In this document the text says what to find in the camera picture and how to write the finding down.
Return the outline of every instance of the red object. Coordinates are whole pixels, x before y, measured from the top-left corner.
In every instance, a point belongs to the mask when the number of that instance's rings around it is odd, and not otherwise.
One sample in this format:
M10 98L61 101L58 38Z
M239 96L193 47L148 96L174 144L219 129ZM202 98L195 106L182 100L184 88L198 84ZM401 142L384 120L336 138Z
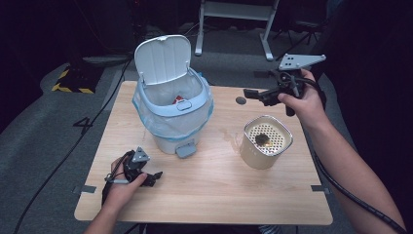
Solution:
M183 100L183 97L181 97L181 96L176 96L176 98L175 98L175 100L173 101L172 104L175 104L175 103L179 102L180 100Z

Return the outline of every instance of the perforated metal cylinder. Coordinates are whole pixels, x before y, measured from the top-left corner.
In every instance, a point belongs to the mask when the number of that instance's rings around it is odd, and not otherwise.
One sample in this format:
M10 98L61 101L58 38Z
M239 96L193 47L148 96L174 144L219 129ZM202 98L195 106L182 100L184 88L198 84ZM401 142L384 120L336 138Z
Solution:
M260 137L266 141L257 142ZM245 125L241 157L253 169L269 169L291 143L291 132L276 118L264 115Z

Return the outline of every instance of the black device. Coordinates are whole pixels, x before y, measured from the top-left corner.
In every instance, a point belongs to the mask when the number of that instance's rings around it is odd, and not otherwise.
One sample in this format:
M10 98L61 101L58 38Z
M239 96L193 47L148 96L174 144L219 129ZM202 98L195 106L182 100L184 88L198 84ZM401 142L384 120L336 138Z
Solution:
M150 160L150 157L143 151L141 147L137 147L136 152L134 150L128 151L124 156L119 160L116 167L113 169L111 174L108 174L104 179L106 184L102 190L102 202L103 206L107 195L109 194L110 187L113 183L123 183L127 184L133 182L139 175L143 173L142 168L145 167L147 162ZM116 171L121 166L124 167L125 179L117 179ZM154 175L147 174L147 178L140 186L149 186L153 187L157 179L161 178L163 172L156 173Z
M150 160L150 157L143 151L141 147L136 149L136 152L131 151L132 155L128 155L124 161L124 173L128 182L133 182L139 175L143 173L142 168ZM157 179L161 178L163 172L156 173L154 175L148 174L148 177L140 186L155 185Z
M299 56L285 54L277 70L268 71L270 77L275 77L277 82L274 88L258 92L256 90L244 89L245 98L258 99L265 106L272 106L281 103L278 95L285 93L296 98L302 98L304 95L305 84L314 86L325 105L325 95L319 85L307 78L302 77L301 68L319 61L325 60L325 56ZM285 107L286 115L293 116L294 110L288 106Z

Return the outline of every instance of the hand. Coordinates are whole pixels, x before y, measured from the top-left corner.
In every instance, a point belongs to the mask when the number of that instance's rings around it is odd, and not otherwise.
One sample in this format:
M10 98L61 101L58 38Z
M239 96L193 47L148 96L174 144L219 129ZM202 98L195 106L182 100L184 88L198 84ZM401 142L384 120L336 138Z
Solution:
M121 158L118 158L112 163L111 171L115 169L119 160L121 160ZM118 168L115 175L117 175L117 179L125 179L123 163L121 163L121 166ZM146 178L147 174L143 173L129 184L113 183L103 207L109 207L114 209L114 211L119 212L128 203L128 201L131 200L136 189L143 183L143 181L145 181Z
M305 69L301 69L304 78L316 81L313 74ZM306 84L304 95L301 99L287 95L279 94L279 101L294 109L295 114L300 119L305 128L316 128L318 124L328 121L322 107L322 102L317 90Z

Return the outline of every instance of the trash can lid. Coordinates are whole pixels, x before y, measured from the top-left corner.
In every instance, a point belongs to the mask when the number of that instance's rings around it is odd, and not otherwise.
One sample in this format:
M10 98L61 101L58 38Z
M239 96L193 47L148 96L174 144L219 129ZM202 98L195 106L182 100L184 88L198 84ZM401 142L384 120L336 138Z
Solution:
M139 78L146 85L162 84L184 76L191 60L191 44L182 35L160 36L142 42L134 52Z

